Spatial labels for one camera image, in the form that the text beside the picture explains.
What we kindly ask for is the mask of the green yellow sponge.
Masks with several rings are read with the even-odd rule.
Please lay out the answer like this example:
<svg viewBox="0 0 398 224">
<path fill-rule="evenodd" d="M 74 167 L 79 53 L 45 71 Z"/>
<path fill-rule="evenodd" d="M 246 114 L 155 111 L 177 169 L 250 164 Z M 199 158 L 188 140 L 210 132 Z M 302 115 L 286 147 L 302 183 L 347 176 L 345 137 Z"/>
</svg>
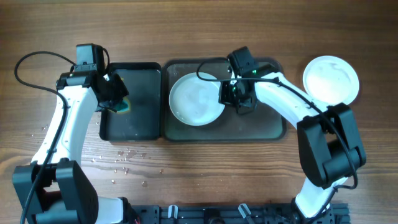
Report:
<svg viewBox="0 0 398 224">
<path fill-rule="evenodd" d="M 124 113 L 129 111 L 130 106 L 126 98 L 129 95 L 128 89 L 125 86 L 123 79 L 119 75 L 115 76 L 114 81 L 116 93 L 114 96 L 112 109 L 116 113 Z"/>
</svg>

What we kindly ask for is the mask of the light blue plate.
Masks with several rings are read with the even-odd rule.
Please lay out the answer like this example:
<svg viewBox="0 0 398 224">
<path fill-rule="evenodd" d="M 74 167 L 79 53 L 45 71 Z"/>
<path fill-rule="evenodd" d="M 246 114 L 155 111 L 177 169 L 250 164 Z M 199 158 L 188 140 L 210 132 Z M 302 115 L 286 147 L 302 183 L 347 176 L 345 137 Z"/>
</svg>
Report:
<svg viewBox="0 0 398 224">
<path fill-rule="evenodd" d="M 172 114 L 189 126 L 214 122 L 225 109 L 219 102 L 220 82 L 208 73 L 188 73 L 179 78 L 169 93 Z"/>
</svg>

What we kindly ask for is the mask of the cream white plate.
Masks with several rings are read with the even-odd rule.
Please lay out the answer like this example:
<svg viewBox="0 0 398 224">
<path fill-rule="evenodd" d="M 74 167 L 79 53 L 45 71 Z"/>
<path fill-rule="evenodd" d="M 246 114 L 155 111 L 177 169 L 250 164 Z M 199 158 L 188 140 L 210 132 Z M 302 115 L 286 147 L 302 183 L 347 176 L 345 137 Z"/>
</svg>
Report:
<svg viewBox="0 0 398 224">
<path fill-rule="evenodd" d="M 329 105 L 352 103 L 359 93 L 359 78 L 345 60 L 324 55 L 313 59 L 303 71 L 307 94 Z"/>
</svg>

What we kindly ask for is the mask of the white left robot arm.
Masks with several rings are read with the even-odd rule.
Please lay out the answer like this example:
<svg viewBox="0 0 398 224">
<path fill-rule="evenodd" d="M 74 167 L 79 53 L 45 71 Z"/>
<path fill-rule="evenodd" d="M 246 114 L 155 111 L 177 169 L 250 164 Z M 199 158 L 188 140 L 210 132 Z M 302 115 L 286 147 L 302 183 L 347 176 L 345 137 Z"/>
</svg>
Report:
<svg viewBox="0 0 398 224">
<path fill-rule="evenodd" d="M 98 196 L 80 164 L 91 117 L 102 104 L 122 101 L 126 86 L 119 75 L 73 72 L 61 74 L 53 92 L 57 105 L 47 135 L 30 165 L 13 175 L 21 223 L 122 223 L 123 199 Z"/>
</svg>

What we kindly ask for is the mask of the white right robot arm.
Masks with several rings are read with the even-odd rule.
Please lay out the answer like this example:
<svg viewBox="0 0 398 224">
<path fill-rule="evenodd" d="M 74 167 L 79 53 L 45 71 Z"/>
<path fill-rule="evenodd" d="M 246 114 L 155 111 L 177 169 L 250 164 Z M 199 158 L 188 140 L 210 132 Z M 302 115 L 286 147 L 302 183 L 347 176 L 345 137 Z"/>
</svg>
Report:
<svg viewBox="0 0 398 224">
<path fill-rule="evenodd" d="M 289 82 L 273 65 L 228 67 L 231 93 L 238 85 L 250 86 L 257 101 L 269 105 L 297 130 L 300 164 L 306 179 L 294 198 L 294 208 L 306 222 L 326 214 L 340 189 L 358 186 L 357 170 L 365 165 L 366 153 L 351 108 L 328 105 L 307 95 Z"/>
</svg>

